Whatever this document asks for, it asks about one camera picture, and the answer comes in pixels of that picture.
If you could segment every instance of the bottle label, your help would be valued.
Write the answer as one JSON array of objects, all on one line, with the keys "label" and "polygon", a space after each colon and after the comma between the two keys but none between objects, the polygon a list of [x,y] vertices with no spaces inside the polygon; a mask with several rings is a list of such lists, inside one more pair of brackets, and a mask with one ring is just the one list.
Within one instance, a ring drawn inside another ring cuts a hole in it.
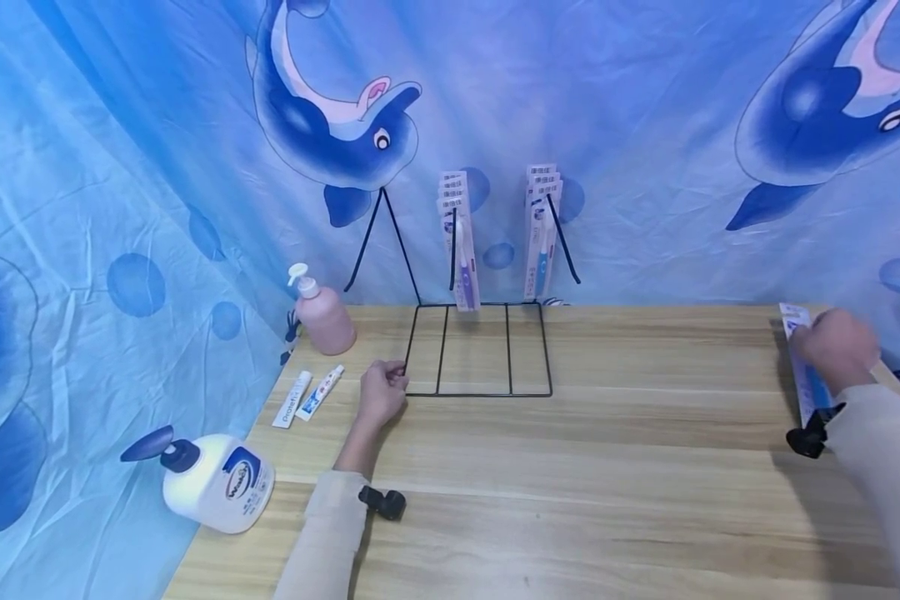
[{"label": "bottle label", "polygon": [[229,502],[240,502],[243,514],[261,509],[273,482],[262,469],[260,458],[242,446],[234,448],[223,464],[223,493]]}]

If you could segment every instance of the human hand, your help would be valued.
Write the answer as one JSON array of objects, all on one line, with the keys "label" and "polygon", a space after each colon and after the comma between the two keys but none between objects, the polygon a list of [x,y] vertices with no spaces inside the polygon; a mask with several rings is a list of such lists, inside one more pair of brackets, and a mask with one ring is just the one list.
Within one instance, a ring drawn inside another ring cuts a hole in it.
[{"label": "human hand", "polygon": [[380,429],[394,418],[407,403],[404,361],[373,361],[360,378],[360,407],[355,423]]},{"label": "human hand", "polygon": [[850,386],[874,381],[871,370],[880,360],[876,334],[842,308],[827,310],[811,327],[793,330],[790,343],[827,381],[834,397]]}]

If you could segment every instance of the dolphin eye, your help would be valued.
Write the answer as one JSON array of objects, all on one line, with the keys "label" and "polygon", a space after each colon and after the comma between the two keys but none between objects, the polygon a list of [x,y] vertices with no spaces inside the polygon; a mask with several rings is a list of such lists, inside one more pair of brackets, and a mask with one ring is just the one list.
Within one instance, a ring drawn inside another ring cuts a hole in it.
[{"label": "dolphin eye", "polygon": [[389,148],[389,133],[384,127],[380,127],[373,134],[373,145],[377,147],[377,150],[387,150]]},{"label": "dolphin eye", "polygon": [[900,108],[893,110],[893,112],[888,112],[887,116],[880,121],[881,132],[892,132],[898,127],[900,127]]}]

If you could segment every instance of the toothbrush blister pack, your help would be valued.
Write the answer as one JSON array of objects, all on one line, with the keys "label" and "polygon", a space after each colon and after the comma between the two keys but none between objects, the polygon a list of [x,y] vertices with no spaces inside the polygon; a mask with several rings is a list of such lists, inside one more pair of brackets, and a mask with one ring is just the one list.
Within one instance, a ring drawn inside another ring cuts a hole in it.
[{"label": "toothbrush blister pack", "polygon": [[[787,334],[789,346],[790,336],[800,326],[810,327],[810,312],[797,304],[780,303],[780,316],[783,318],[783,330]],[[810,422],[810,417],[818,408],[831,408],[833,398],[823,383],[820,373],[816,368],[806,364],[797,355],[796,350],[790,350],[790,364],[793,367],[793,381],[797,384],[797,400],[800,407],[800,426],[805,428]]]},{"label": "toothbrush blister pack", "polygon": [[[454,298],[461,312],[480,310],[480,286],[477,284],[477,260],[473,252],[473,228],[467,173],[445,171],[440,174],[437,210],[447,255],[455,270]],[[454,208],[457,209],[456,233]]]},{"label": "toothbrush blister pack", "polygon": [[559,214],[563,181],[556,164],[533,164],[527,167],[527,271],[523,283],[524,302],[545,298],[553,273],[553,251],[557,244],[557,224],[547,202]]}]

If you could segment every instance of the wooden table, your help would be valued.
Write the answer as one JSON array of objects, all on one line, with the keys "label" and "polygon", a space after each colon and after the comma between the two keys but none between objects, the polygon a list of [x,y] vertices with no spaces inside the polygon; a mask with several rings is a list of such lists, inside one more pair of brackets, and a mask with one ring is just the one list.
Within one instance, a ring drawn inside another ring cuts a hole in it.
[{"label": "wooden table", "polygon": [[[403,358],[413,309],[351,308],[341,357],[301,342],[248,441],[276,466],[260,522],[202,529],[173,600],[267,599],[317,475],[340,449],[360,375]],[[511,311],[516,391],[545,389],[536,316]],[[370,519],[356,599],[899,598],[873,518],[832,455],[793,454],[797,421],[775,307],[550,307],[552,398],[411,398],[373,482],[407,497]],[[451,311],[442,389],[506,391],[501,308]],[[420,312],[412,390],[432,391],[443,310]],[[347,367],[310,423],[271,426],[301,370]],[[878,379],[900,386],[880,365]]]}]

